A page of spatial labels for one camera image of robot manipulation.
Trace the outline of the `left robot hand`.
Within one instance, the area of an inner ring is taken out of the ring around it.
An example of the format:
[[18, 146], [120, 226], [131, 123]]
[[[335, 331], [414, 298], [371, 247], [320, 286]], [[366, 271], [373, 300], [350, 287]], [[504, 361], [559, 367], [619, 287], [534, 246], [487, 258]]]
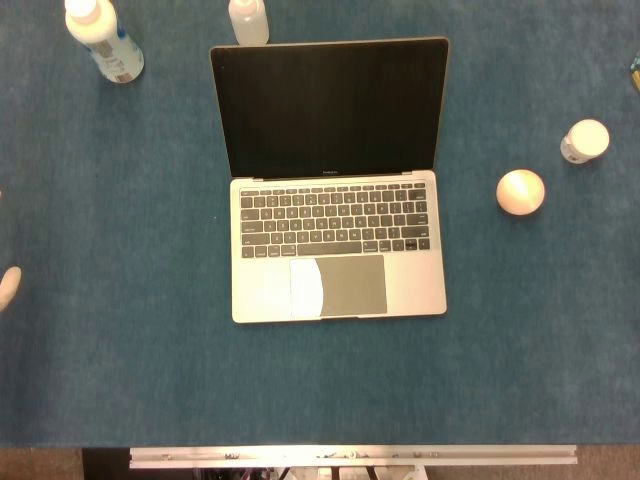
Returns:
[[18, 266], [8, 268], [0, 284], [0, 310], [3, 311], [14, 299], [21, 281], [22, 271]]

